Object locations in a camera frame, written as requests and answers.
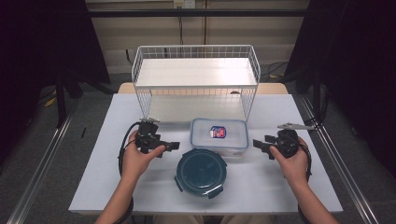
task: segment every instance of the table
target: table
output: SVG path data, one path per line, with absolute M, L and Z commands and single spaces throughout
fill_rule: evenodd
M 275 135 L 276 127 L 286 122 L 303 121 L 291 95 L 284 94 L 281 84 L 276 93 L 258 94 L 250 112 L 249 142 L 262 140 L 266 134 Z M 122 85 L 121 92 L 131 92 L 131 84 Z M 271 85 L 260 85 L 258 92 L 270 91 Z M 138 121 L 141 111 L 137 98 L 131 93 L 115 94 L 108 109 L 102 130 L 92 151 L 84 176 L 69 210 L 89 215 L 98 214 L 106 206 L 117 186 L 120 175 L 117 156 L 122 138 L 129 126 Z M 190 127 L 161 125 L 158 133 L 164 141 L 179 141 L 179 150 L 165 152 L 163 158 L 151 162 L 134 191 L 136 214 L 285 214 L 297 212 L 297 202 L 276 161 L 250 144 L 242 157 L 224 158 L 227 179 L 224 191 L 214 199 L 180 192 L 174 176 L 183 153 L 191 149 Z M 297 131 L 308 144 L 312 154 L 312 173 L 309 184 L 330 212 L 343 211 L 332 184 L 320 161 L 307 131 Z

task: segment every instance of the human hand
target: human hand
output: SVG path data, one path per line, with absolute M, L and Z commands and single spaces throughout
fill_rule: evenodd
M 301 137 L 298 137 L 298 141 L 308 147 Z M 275 147 L 270 147 L 270 150 L 277 162 L 279 162 L 283 176 L 285 176 L 290 185 L 307 183 L 306 167 L 308 158 L 302 148 L 299 147 L 297 153 L 288 159 L 284 158 Z
M 140 177 L 149 167 L 149 163 L 165 150 L 165 146 L 159 146 L 151 150 L 148 154 L 140 152 L 134 143 L 136 134 L 137 131 L 133 131 L 129 135 L 129 142 L 132 143 L 125 148 L 121 178 Z

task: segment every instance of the beige wall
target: beige wall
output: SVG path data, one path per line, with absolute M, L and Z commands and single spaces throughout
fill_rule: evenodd
M 173 8 L 168 0 L 86 0 L 89 9 Z M 197 8 L 205 1 L 196 0 Z M 309 0 L 226 1 L 207 0 L 207 8 L 305 9 Z M 185 45 L 253 45 L 260 64 L 288 61 L 303 18 L 182 18 Z M 110 74 L 129 73 L 125 50 L 131 59 L 142 45 L 178 45 L 178 18 L 92 19 Z

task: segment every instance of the round container lid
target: round container lid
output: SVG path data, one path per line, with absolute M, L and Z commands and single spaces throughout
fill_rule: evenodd
M 177 165 L 177 186 L 180 191 L 214 198 L 223 190 L 222 185 L 227 176 L 226 166 L 218 153 L 195 148 L 183 154 Z

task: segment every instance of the wire basket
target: wire basket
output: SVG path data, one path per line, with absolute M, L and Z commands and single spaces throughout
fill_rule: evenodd
M 260 73 L 250 45 L 142 46 L 132 81 L 144 117 L 247 121 Z

